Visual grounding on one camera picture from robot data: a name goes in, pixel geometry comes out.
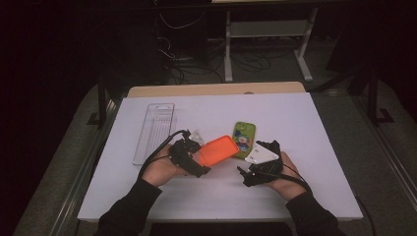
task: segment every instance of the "green object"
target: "green object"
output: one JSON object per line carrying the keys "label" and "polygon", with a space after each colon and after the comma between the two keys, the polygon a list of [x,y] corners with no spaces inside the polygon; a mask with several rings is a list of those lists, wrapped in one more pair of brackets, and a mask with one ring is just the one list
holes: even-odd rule
{"label": "green object", "polygon": [[232,139],[239,148],[239,151],[233,156],[244,159],[252,150],[254,144],[256,126],[247,122],[236,122],[233,130]]}

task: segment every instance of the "orange object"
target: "orange object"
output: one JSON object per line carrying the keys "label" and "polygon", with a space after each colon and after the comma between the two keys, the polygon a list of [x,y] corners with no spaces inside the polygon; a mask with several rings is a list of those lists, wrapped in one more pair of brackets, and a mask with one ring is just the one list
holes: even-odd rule
{"label": "orange object", "polygon": [[201,166],[213,166],[220,161],[236,154],[239,148],[229,136],[222,136],[208,142],[200,149]]}

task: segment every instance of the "white table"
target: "white table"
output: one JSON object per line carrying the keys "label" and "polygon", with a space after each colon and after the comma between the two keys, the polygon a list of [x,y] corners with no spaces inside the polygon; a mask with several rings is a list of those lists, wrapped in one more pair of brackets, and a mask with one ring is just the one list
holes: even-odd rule
{"label": "white table", "polygon": [[[271,88],[271,83],[262,84],[264,88]],[[257,85],[247,88],[256,89]],[[133,186],[140,167],[133,165],[132,160],[145,112],[148,104],[159,102],[175,103],[177,130],[198,129],[207,142],[231,135],[237,121],[256,124],[256,140],[280,142],[281,149],[290,155],[319,203],[339,220],[362,218],[310,94],[296,92],[158,97],[150,94],[149,97],[125,98],[78,219],[98,220]],[[236,166],[245,169],[249,163],[230,158],[201,178],[183,176],[171,180],[161,188],[163,193],[151,209],[149,221],[280,221],[290,218],[280,196],[263,186],[244,186]]]}

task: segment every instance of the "black sleeve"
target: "black sleeve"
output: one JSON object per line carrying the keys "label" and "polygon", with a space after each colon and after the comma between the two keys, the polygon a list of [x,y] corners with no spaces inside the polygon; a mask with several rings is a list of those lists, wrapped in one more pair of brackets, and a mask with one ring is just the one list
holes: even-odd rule
{"label": "black sleeve", "polygon": [[336,217],[324,209],[310,193],[302,194],[286,205],[294,220],[299,236],[339,236]]}
{"label": "black sleeve", "polygon": [[139,178],[98,222],[94,235],[135,235],[145,228],[148,213],[162,191]]}

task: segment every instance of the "white object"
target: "white object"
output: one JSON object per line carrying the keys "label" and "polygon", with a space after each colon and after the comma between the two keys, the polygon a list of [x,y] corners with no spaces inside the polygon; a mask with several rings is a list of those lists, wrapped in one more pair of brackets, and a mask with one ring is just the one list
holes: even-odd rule
{"label": "white object", "polygon": [[254,148],[252,148],[252,151],[248,154],[245,160],[253,164],[262,164],[278,158],[279,156],[274,152],[258,144],[254,144]]}
{"label": "white object", "polygon": [[203,139],[203,137],[200,135],[200,132],[198,130],[195,130],[190,135],[190,140],[198,143],[199,145],[203,146],[206,144],[206,141]]}

